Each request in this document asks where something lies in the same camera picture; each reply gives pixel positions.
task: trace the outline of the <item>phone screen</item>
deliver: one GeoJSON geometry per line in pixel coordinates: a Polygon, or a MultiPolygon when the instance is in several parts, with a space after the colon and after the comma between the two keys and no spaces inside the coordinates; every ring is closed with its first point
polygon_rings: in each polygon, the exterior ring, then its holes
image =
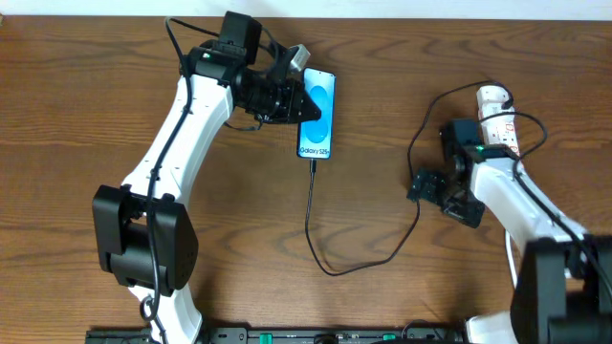
{"type": "Polygon", "coordinates": [[[307,68],[304,70],[304,88],[321,110],[321,118],[299,123],[297,155],[306,159],[329,159],[332,156],[336,76],[307,68]]]}

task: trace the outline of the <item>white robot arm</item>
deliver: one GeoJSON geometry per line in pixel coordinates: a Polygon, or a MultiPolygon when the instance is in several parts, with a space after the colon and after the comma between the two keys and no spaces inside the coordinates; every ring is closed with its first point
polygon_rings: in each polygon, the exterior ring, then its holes
{"type": "MultiPolygon", "coordinates": [[[[183,204],[185,208],[188,208],[193,181],[210,143],[233,111],[230,87],[220,86],[216,79],[200,75],[192,75],[190,82],[194,95],[191,112],[164,159],[153,196],[161,199],[165,194],[172,195],[175,202],[183,204]]],[[[121,184],[131,185],[130,192],[146,195],[150,171],[183,112],[186,97],[186,80],[182,76],[177,85],[172,109],[162,129],[142,161],[121,184]]],[[[135,285],[129,289],[140,301],[154,296],[153,290],[147,287],[135,285]]],[[[202,315],[193,304],[189,284],[175,290],[170,296],[162,295],[158,314],[168,343],[195,341],[202,326],[202,315]]],[[[151,321],[151,328],[153,339],[162,342],[160,329],[155,321],[151,321]]]]}
{"type": "MultiPolygon", "coordinates": [[[[254,114],[260,124],[320,118],[320,110],[301,82],[300,72],[310,56],[304,46],[287,49],[271,37],[270,46],[264,49],[275,58],[272,67],[264,72],[247,68],[256,58],[262,30],[268,32],[251,17],[228,12],[219,39],[193,48],[183,59],[189,77],[180,78],[170,113],[142,161],[120,188],[102,185],[94,197],[102,269],[115,274],[118,282],[141,301],[154,299],[153,287],[159,283],[159,308],[151,321],[151,336],[158,342],[194,343],[203,323],[187,283],[198,244],[186,210],[208,148],[234,106],[254,114]],[[188,115],[187,83],[192,93],[188,115]],[[176,136],[171,139],[175,130],[176,136]],[[162,156],[167,144],[169,148],[162,156]],[[152,184],[153,193],[147,195],[159,157],[163,160],[152,184]],[[147,196],[152,196],[154,216],[146,214],[147,196]],[[132,222],[142,215],[152,219],[150,227],[132,222]],[[157,242],[159,279],[151,274],[155,265],[153,246],[146,240],[149,235],[157,242]]],[[[141,312],[149,315],[150,309],[147,312],[143,305],[141,312]]]]}
{"type": "Polygon", "coordinates": [[[588,235],[525,172],[518,157],[514,115],[533,117],[514,110],[512,95],[504,87],[482,87],[477,98],[479,122],[457,119],[440,132],[447,170],[420,169],[408,194],[411,200],[439,205],[444,213],[472,227],[480,225],[487,207],[519,248],[522,269],[511,310],[471,318],[466,324],[468,340],[482,344],[609,342],[610,238],[588,235]],[[568,293],[567,277],[584,280],[584,290],[568,293]]]}

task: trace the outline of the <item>wooden table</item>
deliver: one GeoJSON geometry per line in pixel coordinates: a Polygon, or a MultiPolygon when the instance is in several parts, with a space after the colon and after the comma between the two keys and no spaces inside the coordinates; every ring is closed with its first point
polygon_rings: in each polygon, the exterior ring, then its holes
{"type": "MultiPolygon", "coordinates": [[[[219,30],[220,18],[193,18],[219,30]]],[[[487,77],[540,117],[549,142],[533,179],[594,233],[611,233],[612,25],[584,22],[262,19],[310,66],[335,73],[334,153],[318,167],[313,237],[336,269],[388,255],[415,205],[406,147],[438,94],[487,77]]],[[[176,29],[184,50],[208,39],[176,29]]],[[[162,18],[6,17],[0,27],[0,342],[82,342],[92,327],[141,327],[138,301],[98,266],[91,201],[142,158],[176,92],[162,18]]],[[[476,116],[475,89],[446,98],[417,141],[417,166],[442,165],[438,130],[476,116]]],[[[236,111],[231,120],[250,125],[236,111]]],[[[540,136],[518,121],[521,147],[540,136]]],[[[308,162],[294,126],[222,129],[189,216],[200,251],[191,289],[207,318],[254,327],[402,326],[505,310],[503,230],[432,204],[397,258],[331,278],[303,220],[308,162]]]]}

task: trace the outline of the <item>green connector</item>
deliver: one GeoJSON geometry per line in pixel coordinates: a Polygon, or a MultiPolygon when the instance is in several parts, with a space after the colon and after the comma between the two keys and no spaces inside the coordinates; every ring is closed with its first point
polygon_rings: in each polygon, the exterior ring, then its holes
{"type": "Polygon", "coordinates": [[[272,335],[270,333],[259,335],[259,344],[272,344],[272,335]]]}

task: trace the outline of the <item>black joint housing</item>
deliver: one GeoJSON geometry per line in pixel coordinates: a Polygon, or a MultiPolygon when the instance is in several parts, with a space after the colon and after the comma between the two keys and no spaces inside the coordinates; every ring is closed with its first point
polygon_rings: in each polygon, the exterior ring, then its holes
{"type": "MultiPolygon", "coordinates": [[[[612,273],[612,237],[586,236],[606,274],[612,273]]],[[[612,303],[590,262],[583,263],[572,242],[542,238],[527,243],[511,305],[511,321],[519,343],[610,343],[612,303]],[[565,269],[583,265],[582,290],[569,291],[565,269]]]]}
{"type": "Polygon", "coordinates": [[[246,14],[227,11],[219,42],[222,50],[232,52],[233,47],[236,51],[245,49],[245,60],[247,65],[255,63],[257,50],[259,48],[259,38],[261,37],[261,23],[246,14]]]}
{"type": "MultiPolygon", "coordinates": [[[[94,227],[102,270],[120,285],[153,288],[153,265],[145,225],[133,223],[144,211],[145,197],[127,188],[102,185],[93,200],[94,227]]],[[[160,292],[169,296],[182,289],[193,269],[198,239],[185,206],[165,194],[154,200],[153,235],[160,265],[160,292]]]]}

